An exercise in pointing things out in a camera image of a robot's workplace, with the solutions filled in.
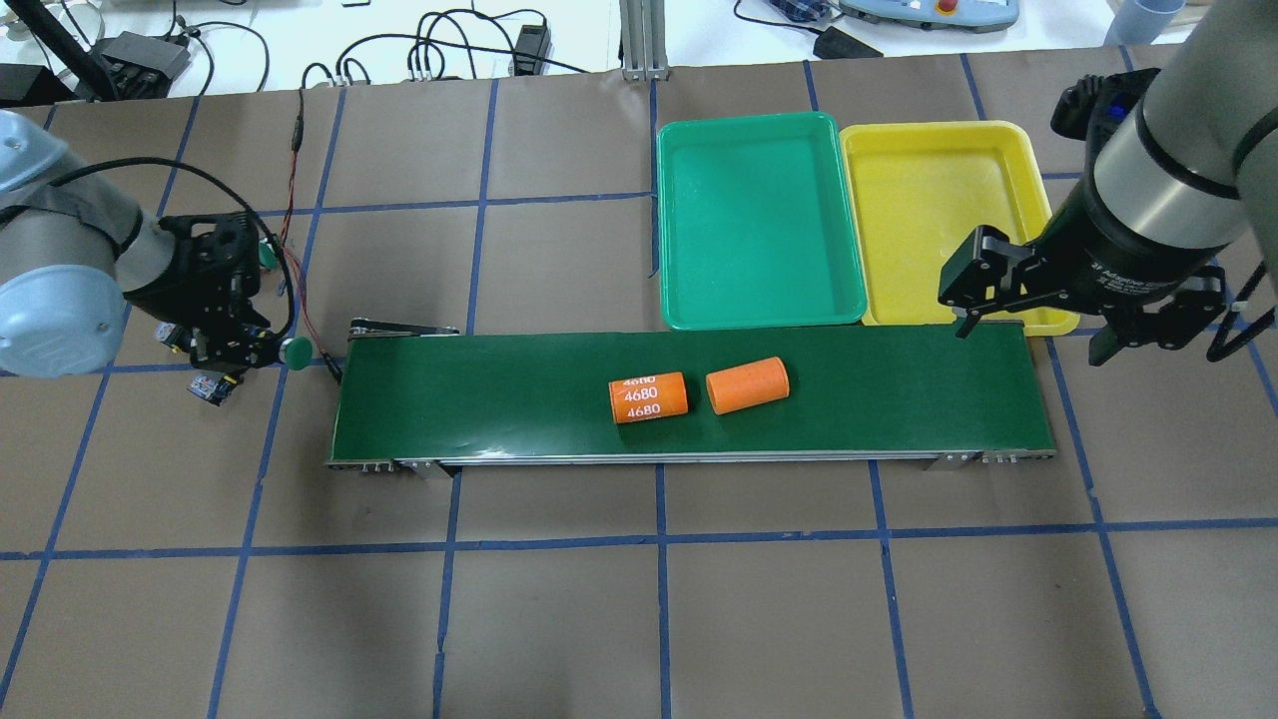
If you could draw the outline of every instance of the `green button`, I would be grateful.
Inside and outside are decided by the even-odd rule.
[[[305,370],[311,365],[311,358],[314,355],[314,346],[311,340],[304,336],[295,336],[284,340],[280,345],[280,354],[284,365],[290,370]]]
[[[257,241],[257,261],[267,269],[275,269],[280,266],[280,259],[275,255],[275,250],[271,249],[271,243],[265,239]]]

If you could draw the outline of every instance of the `red wire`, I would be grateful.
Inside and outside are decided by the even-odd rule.
[[[284,221],[280,225],[280,246],[284,249],[284,258],[293,267],[293,275],[296,277],[298,285],[298,303],[302,305],[302,321],[307,326],[307,331],[311,332],[311,338],[316,342],[316,349],[320,354],[327,354],[323,342],[320,340],[320,332],[316,331],[314,323],[311,322],[311,310],[307,307],[307,277],[302,271],[302,261],[298,255],[293,253],[289,246],[289,227],[293,226],[293,211],[294,211],[294,197],[296,194],[296,181],[298,181],[298,153],[293,152],[293,158],[289,162],[289,203],[284,209]]]

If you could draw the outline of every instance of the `conveyor belt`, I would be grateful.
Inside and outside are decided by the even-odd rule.
[[[716,416],[705,374],[780,355],[791,397]],[[615,425],[607,383],[681,372],[690,412]],[[1054,455],[1019,323],[368,337],[330,466]]]

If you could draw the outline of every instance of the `orange cylinder with text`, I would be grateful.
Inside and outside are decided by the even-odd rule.
[[[608,383],[612,421],[619,425],[688,414],[682,373],[648,375]]]
[[[705,393],[716,415],[726,415],[790,397],[790,377],[780,356],[705,375]]]

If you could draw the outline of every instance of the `yellow tray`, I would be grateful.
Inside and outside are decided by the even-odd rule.
[[[852,125],[840,134],[847,158],[869,308],[866,324],[944,324],[941,267],[976,225],[1016,244],[1052,216],[1030,138],[1005,121]],[[1079,315],[1039,308],[1017,318],[1030,336],[1062,335]]]

